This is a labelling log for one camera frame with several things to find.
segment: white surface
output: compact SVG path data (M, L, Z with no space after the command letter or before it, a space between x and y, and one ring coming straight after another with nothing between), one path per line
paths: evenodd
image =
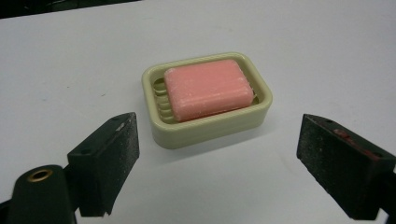
M158 147L144 70L226 51L249 56L273 91L264 124ZM296 159L301 118L334 119L396 154L395 71L392 0L159 0L1 20L0 201L134 111L141 158L113 214L78 223L356 223Z

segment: soap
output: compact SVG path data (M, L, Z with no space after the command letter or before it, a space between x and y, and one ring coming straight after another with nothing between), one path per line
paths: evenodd
M175 120L199 119L251 105L253 90L234 60L168 69L164 82Z

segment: pink soap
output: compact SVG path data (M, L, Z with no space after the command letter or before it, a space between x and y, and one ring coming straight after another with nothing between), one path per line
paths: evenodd
M253 101L253 90L234 60L170 68L164 79L178 121L247 107Z

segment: soap dish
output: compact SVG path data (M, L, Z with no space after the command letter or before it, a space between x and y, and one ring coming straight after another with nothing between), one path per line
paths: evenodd
M250 106L205 118L178 122L173 118L163 75L173 67L235 60L254 92ZM260 126L272 103L272 93L250 59L241 53L229 52L150 67L142 76L154 141L165 148L180 148L209 139Z

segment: brass insert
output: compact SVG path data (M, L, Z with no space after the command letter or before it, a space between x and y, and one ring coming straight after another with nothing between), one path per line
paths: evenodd
M39 182L47 179L50 175L52 175L52 171L48 169L43 169L36 171L27 177L29 182Z

